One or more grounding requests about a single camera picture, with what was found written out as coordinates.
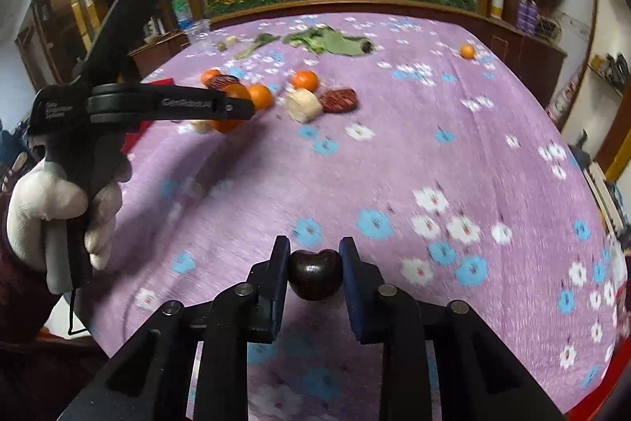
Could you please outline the white gloved left hand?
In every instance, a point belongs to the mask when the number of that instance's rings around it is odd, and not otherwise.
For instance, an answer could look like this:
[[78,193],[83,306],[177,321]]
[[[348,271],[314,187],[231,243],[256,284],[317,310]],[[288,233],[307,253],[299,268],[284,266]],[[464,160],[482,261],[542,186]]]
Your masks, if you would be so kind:
[[79,230],[79,252],[88,259],[90,269],[105,269],[122,207],[121,185],[131,176],[132,165],[121,156],[113,179],[94,198],[69,181],[59,166],[45,160],[17,181],[6,215],[9,247],[22,264],[45,275],[51,294],[76,287],[69,221],[88,223]]

